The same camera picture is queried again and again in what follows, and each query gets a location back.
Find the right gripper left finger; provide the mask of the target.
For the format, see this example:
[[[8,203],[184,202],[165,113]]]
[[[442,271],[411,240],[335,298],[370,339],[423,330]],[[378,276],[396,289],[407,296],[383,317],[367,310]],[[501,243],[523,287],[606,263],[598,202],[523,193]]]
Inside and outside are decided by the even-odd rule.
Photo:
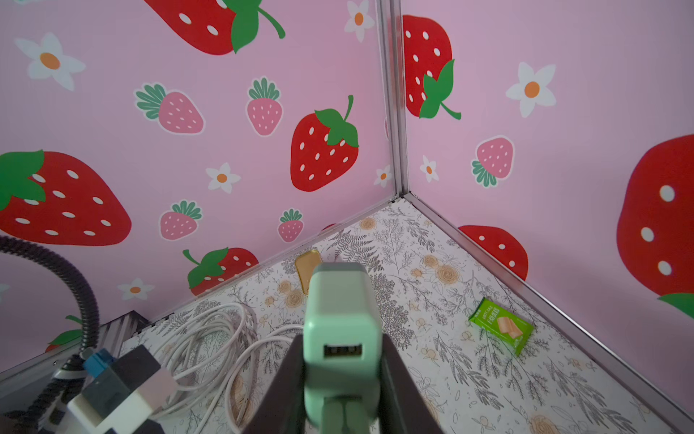
[[[305,432],[303,336],[296,336],[243,434]]]

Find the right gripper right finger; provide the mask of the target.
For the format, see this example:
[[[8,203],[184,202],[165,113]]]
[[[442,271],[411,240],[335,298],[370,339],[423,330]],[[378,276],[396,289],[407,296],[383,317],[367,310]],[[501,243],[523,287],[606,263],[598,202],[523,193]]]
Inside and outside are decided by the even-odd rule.
[[[388,335],[382,337],[380,382],[380,433],[443,433]]]

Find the green charger plug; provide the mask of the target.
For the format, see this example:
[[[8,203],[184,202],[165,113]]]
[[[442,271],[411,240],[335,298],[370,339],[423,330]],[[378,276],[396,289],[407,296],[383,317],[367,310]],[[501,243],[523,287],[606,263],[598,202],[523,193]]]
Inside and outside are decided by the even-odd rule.
[[[381,397],[382,320],[372,279],[354,262],[322,263],[303,331],[304,403],[321,433],[367,433]]]

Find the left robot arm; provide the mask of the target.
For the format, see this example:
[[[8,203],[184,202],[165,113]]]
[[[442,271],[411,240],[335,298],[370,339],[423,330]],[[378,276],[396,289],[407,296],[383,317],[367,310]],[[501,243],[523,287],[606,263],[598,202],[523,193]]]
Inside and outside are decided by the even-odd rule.
[[[43,246],[1,237],[1,372],[44,354],[67,328],[60,314],[75,316],[79,344],[58,367],[57,375],[39,392],[16,423],[28,433],[56,401],[76,396],[86,380],[86,352],[99,343],[99,308],[90,284],[63,256]]]

